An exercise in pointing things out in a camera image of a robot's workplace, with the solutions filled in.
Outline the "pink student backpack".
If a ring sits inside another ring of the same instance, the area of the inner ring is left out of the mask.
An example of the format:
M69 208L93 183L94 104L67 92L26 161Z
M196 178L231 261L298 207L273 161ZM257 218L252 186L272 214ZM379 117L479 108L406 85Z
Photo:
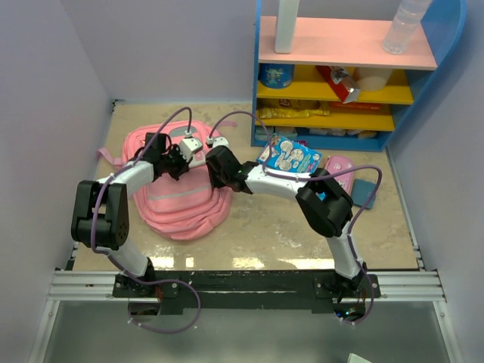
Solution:
M178 144L185 136L188 121L170 122L162 133ZM145 135L154 133L159 125L142 126L130 132L123 143L121 157L112 157L103 147L98 155L116 169L133 158L143 147ZM193 120L191 132L195 138L205 141L211 127ZM209 148L204 145L194 156L188 173L178 181L164 174L155 182L133 194L138 214L144 222L163 237L173 240L193 240L210 233L224 222L231 208L233 191L230 188L212 188L205 156Z

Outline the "pink pencil case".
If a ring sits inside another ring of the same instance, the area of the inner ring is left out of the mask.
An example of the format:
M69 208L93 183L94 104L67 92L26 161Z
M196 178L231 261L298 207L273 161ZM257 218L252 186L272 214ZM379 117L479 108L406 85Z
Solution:
M354 166L354 163L349 158L340 155L333 155L327 158L324 168L330 174L334 174L351 169ZM348 172L343 175L338 175L334 178L347 194L351 193L353 182L355 180L354 174L354 172Z

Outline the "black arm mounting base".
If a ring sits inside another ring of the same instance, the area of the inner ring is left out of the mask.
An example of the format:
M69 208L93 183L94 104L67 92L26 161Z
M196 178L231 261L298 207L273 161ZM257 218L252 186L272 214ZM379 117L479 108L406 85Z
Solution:
M381 295L376 275L345 282L333 270L156 271L155 286L117 275L113 296L131 302L153 299L163 315L185 309L309 310L360 318Z

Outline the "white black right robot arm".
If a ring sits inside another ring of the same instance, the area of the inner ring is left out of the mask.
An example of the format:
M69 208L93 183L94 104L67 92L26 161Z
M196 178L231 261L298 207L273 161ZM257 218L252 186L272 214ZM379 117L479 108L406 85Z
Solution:
M240 163L226 146L212 148L206 165L214 188L296 202L312 230L327 240L338 291L353 297L363 289L366 269L352 237L352 198L326 169L303 174L266 169L257 162Z

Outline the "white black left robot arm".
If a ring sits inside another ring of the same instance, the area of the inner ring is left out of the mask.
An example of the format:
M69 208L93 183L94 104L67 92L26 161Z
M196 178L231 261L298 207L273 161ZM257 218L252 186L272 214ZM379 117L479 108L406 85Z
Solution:
M151 260L128 241L129 197L164 174L178 180L202 143L189 135L175 144L167 134L147 133L143 147L114 174L77 185L70 233L74 241L106 256L139 296L157 287Z

